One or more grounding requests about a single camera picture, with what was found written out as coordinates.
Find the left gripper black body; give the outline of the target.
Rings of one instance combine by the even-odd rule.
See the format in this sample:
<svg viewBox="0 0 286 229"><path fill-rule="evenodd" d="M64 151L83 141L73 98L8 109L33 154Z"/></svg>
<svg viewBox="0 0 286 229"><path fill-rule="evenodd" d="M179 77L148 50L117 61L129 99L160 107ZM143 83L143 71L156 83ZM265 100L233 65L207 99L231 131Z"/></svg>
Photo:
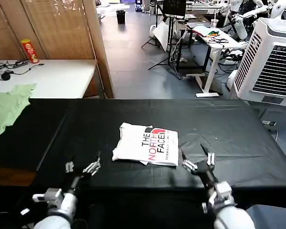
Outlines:
<svg viewBox="0 0 286 229"><path fill-rule="evenodd" d="M90 173L72 173L67 179L67 191L76 191L82 181L91 177Z"/></svg>

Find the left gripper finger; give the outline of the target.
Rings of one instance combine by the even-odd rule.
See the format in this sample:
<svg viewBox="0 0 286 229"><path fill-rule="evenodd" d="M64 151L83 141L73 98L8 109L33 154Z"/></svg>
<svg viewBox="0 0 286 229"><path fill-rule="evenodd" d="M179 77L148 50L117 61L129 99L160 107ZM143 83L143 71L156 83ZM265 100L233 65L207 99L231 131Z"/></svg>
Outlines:
<svg viewBox="0 0 286 229"><path fill-rule="evenodd" d="M70 156L65 163L65 173L72 173L74 171L75 155Z"/></svg>
<svg viewBox="0 0 286 229"><path fill-rule="evenodd" d="M83 171L84 175L94 176L101 168L101 152L97 152L96 160L91 162Z"/></svg>

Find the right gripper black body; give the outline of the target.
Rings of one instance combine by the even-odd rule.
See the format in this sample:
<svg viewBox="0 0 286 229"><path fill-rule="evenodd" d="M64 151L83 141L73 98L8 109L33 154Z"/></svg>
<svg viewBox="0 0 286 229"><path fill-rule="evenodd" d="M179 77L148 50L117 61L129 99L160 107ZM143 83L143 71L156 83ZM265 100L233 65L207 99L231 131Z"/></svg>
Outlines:
<svg viewBox="0 0 286 229"><path fill-rule="evenodd" d="M196 163L197 168L191 172L192 175L199 176L203 184L215 184L217 178L215 177L213 170L214 165L208 165L206 160Z"/></svg>

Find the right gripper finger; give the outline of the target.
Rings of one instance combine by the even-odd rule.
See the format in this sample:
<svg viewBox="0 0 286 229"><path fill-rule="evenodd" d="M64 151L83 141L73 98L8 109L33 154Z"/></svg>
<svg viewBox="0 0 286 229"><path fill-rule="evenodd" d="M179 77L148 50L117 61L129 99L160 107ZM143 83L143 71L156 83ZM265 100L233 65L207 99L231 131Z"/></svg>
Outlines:
<svg viewBox="0 0 286 229"><path fill-rule="evenodd" d="M182 166L188 170L188 171L196 171L197 170L197 165L192 163L191 161L189 161L187 159L187 157L185 156L182 148L180 148L181 151L181 155L182 155Z"/></svg>
<svg viewBox="0 0 286 229"><path fill-rule="evenodd" d="M202 162L206 163L209 167L214 167L215 166L215 153L210 151L205 145L200 144L203 152L206 155L206 159L203 160Z"/></svg>

